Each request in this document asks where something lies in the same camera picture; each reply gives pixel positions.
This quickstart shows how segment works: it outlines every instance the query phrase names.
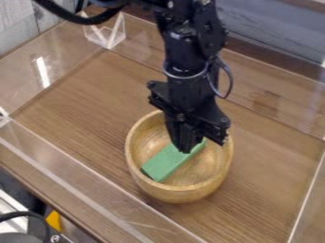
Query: green block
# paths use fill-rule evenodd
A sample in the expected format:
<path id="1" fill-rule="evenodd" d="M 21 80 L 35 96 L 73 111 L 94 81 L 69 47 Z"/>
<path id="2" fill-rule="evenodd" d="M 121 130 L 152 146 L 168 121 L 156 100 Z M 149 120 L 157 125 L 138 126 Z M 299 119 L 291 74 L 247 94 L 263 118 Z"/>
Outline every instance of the green block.
<path id="1" fill-rule="evenodd" d="M 185 162 L 205 148 L 207 143 L 208 141 L 204 140 L 197 144 L 189 154 L 180 152 L 174 144 L 170 143 L 158 155 L 142 165 L 141 172 L 157 182 L 164 182 Z"/>

